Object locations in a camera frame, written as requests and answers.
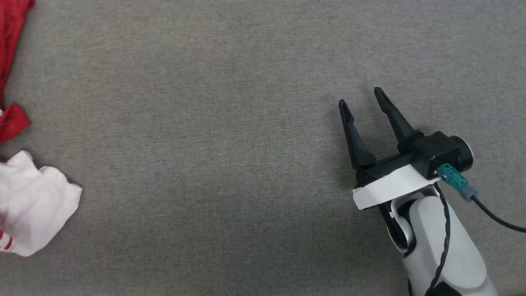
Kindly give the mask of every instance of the robotic arm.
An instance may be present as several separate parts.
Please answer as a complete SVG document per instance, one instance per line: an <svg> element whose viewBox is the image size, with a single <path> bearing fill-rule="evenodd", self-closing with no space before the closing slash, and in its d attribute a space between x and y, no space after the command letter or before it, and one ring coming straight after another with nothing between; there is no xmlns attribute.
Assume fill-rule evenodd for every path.
<svg viewBox="0 0 526 296"><path fill-rule="evenodd" d="M375 88L375 96L398 140L398 154L377 161L341 100L347 147L352 167L357 170L353 199L360 210L380 210L391 240L404 254L409 293L497 295L482 256L437 183L444 178L444 169L462 172L471 168L473 154L469 145L442 132L424 136L411 127L381 88Z"/></svg>

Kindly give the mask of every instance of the white cloth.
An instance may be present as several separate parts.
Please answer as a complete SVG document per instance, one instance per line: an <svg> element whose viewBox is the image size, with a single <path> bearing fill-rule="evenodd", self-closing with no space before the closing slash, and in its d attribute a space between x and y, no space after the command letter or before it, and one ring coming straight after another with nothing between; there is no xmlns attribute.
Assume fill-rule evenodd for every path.
<svg viewBox="0 0 526 296"><path fill-rule="evenodd" d="M0 251L42 249L77 210L81 192L58 169L37 170L26 151L0 163Z"/></svg>

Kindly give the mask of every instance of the cable connector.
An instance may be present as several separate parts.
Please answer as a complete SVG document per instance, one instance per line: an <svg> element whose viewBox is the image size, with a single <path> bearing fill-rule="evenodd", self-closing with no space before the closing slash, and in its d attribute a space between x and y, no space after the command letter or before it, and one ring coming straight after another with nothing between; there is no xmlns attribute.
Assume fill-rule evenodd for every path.
<svg viewBox="0 0 526 296"><path fill-rule="evenodd" d="M477 189L471 186L469 181L449 163L445 163L438 168L438 176L448 185L455 188L467 202L479 195Z"/></svg>

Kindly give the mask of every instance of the red fabric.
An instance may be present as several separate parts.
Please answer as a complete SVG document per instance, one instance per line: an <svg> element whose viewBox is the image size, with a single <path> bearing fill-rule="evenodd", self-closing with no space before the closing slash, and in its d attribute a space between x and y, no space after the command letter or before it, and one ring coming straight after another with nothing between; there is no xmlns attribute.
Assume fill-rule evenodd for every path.
<svg viewBox="0 0 526 296"><path fill-rule="evenodd" d="M11 248L11 245L12 245L12 244L13 244L13 237L10 236L10 237L9 237L9 242L7 243L7 246L5 246L4 249L7 250L7 249Z"/></svg>
<svg viewBox="0 0 526 296"><path fill-rule="evenodd" d="M4 105L4 87L15 55L16 42L27 12L34 0L0 0L0 108ZM11 105L0 116L0 145L30 125L24 111Z"/></svg>

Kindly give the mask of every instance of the crumpled fabric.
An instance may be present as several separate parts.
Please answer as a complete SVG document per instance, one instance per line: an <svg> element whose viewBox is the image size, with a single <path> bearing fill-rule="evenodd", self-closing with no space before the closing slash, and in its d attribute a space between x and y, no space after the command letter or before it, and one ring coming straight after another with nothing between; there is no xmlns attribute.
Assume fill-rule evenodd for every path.
<svg viewBox="0 0 526 296"><path fill-rule="evenodd" d="M4 110L4 88L15 55L16 43L34 0L0 0L0 145L12 139L31 122L17 105Z"/></svg>
<svg viewBox="0 0 526 296"><path fill-rule="evenodd" d="M38 170L26 151L0 163L0 251L30 256L45 247L77 210L81 193L58 169Z"/></svg>

